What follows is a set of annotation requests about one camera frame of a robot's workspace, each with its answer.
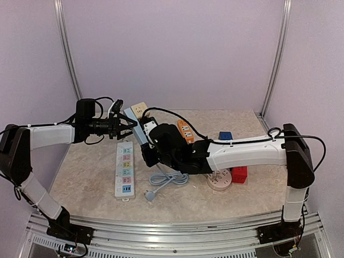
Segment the red cube socket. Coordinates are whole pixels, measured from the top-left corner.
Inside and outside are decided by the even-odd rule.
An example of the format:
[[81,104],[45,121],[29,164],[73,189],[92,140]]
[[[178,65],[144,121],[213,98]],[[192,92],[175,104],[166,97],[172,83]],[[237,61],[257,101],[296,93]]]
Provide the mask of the red cube socket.
[[235,167],[232,168],[232,182],[237,184],[244,184],[247,175],[248,175],[248,169],[247,167]]

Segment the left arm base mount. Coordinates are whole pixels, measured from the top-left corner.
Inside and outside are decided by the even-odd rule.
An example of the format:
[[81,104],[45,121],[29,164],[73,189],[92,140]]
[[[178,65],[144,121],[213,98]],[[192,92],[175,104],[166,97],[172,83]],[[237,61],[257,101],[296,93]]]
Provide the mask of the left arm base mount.
[[70,224],[68,228],[60,225],[49,225],[46,233],[58,239],[89,245],[94,234],[94,229],[75,224]]

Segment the white power strip blue USB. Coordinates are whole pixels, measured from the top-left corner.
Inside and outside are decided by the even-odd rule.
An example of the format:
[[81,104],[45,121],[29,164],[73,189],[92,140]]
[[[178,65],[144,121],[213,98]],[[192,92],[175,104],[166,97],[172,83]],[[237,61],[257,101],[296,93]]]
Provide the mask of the white power strip blue USB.
[[122,202],[135,199],[134,146],[132,141],[117,143],[114,196]]

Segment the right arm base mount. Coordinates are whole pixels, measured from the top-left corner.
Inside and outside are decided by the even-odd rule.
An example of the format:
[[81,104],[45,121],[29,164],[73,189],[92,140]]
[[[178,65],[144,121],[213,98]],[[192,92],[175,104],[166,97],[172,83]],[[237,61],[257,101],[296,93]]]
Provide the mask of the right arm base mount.
[[302,232],[303,229],[299,224],[296,224],[296,226],[273,224],[257,228],[258,239],[261,245],[301,236]]

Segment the beige cube socket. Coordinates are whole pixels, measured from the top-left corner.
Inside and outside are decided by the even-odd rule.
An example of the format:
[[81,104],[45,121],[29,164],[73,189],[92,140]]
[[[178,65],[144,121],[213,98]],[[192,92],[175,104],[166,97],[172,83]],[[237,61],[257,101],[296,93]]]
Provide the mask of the beige cube socket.
[[143,113],[148,109],[145,102],[140,102],[131,106],[131,110],[134,113],[137,120],[142,118]]

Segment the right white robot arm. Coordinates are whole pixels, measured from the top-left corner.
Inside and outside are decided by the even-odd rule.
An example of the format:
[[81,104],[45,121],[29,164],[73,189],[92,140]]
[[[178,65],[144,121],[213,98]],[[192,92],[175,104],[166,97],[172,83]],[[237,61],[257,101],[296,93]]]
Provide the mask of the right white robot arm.
[[275,234],[287,238],[302,216],[307,189],[315,180],[311,152],[305,135],[293,124],[283,129],[272,128],[267,135],[242,140],[218,140],[207,137],[192,144],[182,137],[175,125],[143,125],[151,152],[143,152],[148,166],[161,163],[184,174],[210,174],[227,168],[278,165],[286,166],[287,184],[283,220],[275,226]]

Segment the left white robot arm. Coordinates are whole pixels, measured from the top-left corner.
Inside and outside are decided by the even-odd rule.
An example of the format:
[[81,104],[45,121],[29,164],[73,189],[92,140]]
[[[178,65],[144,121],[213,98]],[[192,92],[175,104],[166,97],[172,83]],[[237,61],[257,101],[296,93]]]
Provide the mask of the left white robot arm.
[[38,148],[86,142],[91,135],[121,140],[132,134],[137,121],[121,112],[123,100],[112,102],[106,118],[96,117],[96,98],[80,99],[75,113],[65,121],[53,124],[9,124],[1,132],[1,173],[10,181],[19,198],[38,209],[51,228],[64,239],[75,234],[69,212],[56,202],[33,173],[31,152]]

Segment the white round socket base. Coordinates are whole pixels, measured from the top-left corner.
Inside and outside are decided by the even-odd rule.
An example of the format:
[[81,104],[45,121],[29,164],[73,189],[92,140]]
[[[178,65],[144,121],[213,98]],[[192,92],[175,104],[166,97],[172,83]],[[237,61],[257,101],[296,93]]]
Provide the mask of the white round socket base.
[[229,169],[216,170],[206,178],[208,186],[215,191],[224,191],[232,184],[232,174]]

